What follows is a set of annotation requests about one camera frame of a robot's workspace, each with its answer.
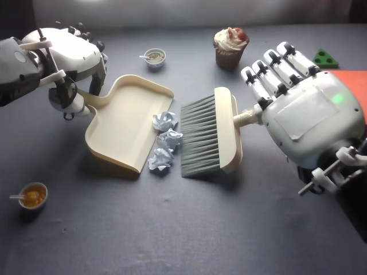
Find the white frosting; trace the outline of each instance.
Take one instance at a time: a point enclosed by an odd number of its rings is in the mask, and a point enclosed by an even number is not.
[[[228,30],[232,31],[233,33],[233,36],[231,38],[229,38]],[[216,35],[214,36],[214,42],[221,50],[224,50],[226,52],[235,52],[237,50],[242,50],[244,45],[247,44],[246,41],[242,41],[241,39],[239,39],[239,35],[236,30],[230,27],[216,33]]]

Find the brush bristles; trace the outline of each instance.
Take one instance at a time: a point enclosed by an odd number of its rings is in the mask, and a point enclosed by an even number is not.
[[[220,169],[214,95],[181,109],[181,175],[189,177]]]

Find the small bowl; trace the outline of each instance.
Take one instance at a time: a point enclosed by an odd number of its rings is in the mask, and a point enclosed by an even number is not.
[[[154,49],[149,49],[145,52],[145,56],[149,56],[149,54],[152,53],[158,53],[160,55],[163,56],[163,59],[160,60],[159,62],[151,62],[149,59],[145,59],[145,62],[147,62],[147,65],[151,68],[159,68],[161,66],[164,65],[164,63],[166,62],[166,53],[164,50],[162,49],[158,49],[158,48],[154,48]]]
[[[19,202],[20,206],[23,207],[24,209],[27,209],[27,210],[37,210],[37,209],[40,209],[45,204],[45,202],[47,201],[47,197],[48,197],[47,187],[43,183],[40,183],[40,182],[32,182],[32,183],[27,184],[19,192],[19,195],[24,195],[25,194],[25,191],[28,190],[28,189],[30,189],[33,186],[40,186],[40,187],[44,188],[46,190],[46,195],[45,195],[44,200],[39,205],[32,206],[32,207],[25,206],[22,203],[22,201],[19,199],[18,202]]]

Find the green light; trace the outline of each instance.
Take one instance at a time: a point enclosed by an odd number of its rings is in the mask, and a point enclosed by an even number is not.
[[[344,101],[344,95],[342,95],[341,93],[339,93],[339,94],[333,96],[332,101],[335,104],[342,103]]]

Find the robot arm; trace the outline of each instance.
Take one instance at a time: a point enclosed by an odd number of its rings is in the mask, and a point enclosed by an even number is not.
[[[78,25],[81,30],[38,29],[22,41],[0,41],[0,64],[6,68],[0,76],[0,106],[55,82],[56,87],[49,90],[49,101],[64,113],[65,119],[67,114],[71,119],[88,114],[76,82],[92,76],[89,92],[98,96],[106,76],[107,56],[102,53],[104,44],[91,44],[92,36],[82,26]]]
[[[277,51],[265,52],[267,65],[257,60],[241,71],[261,107],[254,115],[301,171],[307,185],[300,195],[319,186],[334,193],[366,172],[362,107],[339,79],[288,42]]]

